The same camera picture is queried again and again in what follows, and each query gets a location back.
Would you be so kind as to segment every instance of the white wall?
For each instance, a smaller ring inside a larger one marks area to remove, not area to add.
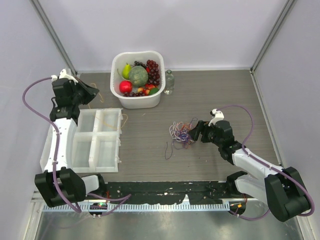
[[[0,16],[0,238],[18,240],[49,127],[24,107],[22,93],[65,64],[28,0],[1,1]],[[27,101],[49,114],[51,96],[48,81],[30,90]]]
[[[320,1],[298,0],[256,78],[285,166],[299,170],[315,202],[320,239]]]
[[[75,68],[155,50],[168,68],[251,67],[286,0],[40,0]]]

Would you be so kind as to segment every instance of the metal post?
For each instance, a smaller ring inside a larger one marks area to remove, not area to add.
[[[70,68],[72,74],[75,76],[77,74],[77,71],[74,67],[74,65],[72,64],[64,46],[62,45],[55,29],[53,28],[53,26],[51,25],[48,16],[46,15],[44,9],[42,8],[39,0],[30,0],[31,4],[33,5],[35,11],[37,12],[39,18],[41,19],[44,27],[46,28],[47,32],[49,33],[51,39],[53,40],[54,45],[56,46],[57,50],[59,51],[59,53],[61,54],[61,57],[63,58],[63,60],[65,61],[66,65],[68,68]]]
[[[276,20],[275,24],[273,25],[273,28],[269,34],[269,36],[267,37],[267,39],[265,40],[263,47],[261,48],[257,58],[255,59],[253,66],[251,68],[251,71],[254,73],[260,63],[260,61],[262,60],[262,58],[264,57],[267,49],[269,48],[269,46],[271,45],[273,39],[275,38],[276,34],[278,33],[280,27],[282,26],[282,24],[284,23],[285,19],[287,18],[290,10],[293,8],[294,4],[297,2],[297,0],[287,0],[286,4],[284,5],[278,19]]]

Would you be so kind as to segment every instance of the gray wood tabletop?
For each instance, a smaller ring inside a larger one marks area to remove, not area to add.
[[[209,121],[210,111],[226,105],[247,107],[254,118],[254,131],[246,146],[263,159],[278,164],[267,125],[248,70],[174,71],[175,90],[161,94],[154,108],[123,109],[128,120],[122,128],[119,172],[103,173],[105,181],[224,181],[239,171],[223,160],[218,147],[200,141],[188,149],[173,150],[169,127],[173,122]],[[81,80],[96,84],[104,102],[97,96],[91,108],[121,108],[110,91],[110,73],[81,74]],[[223,110],[235,139],[242,143],[251,128],[249,115],[241,108]]]

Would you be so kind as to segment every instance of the white compartment tray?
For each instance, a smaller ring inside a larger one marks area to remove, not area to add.
[[[118,172],[122,108],[80,110],[78,126],[73,139],[72,169],[75,173]],[[42,171],[48,162],[52,126],[42,151]]]

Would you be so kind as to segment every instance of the green lime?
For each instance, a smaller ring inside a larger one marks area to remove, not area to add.
[[[155,93],[157,93],[157,92],[159,92],[159,88],[154,87],[154,88],[152,88],[152,89],[150,90],[148,96],[153,95],[153,94],[155,94]]]

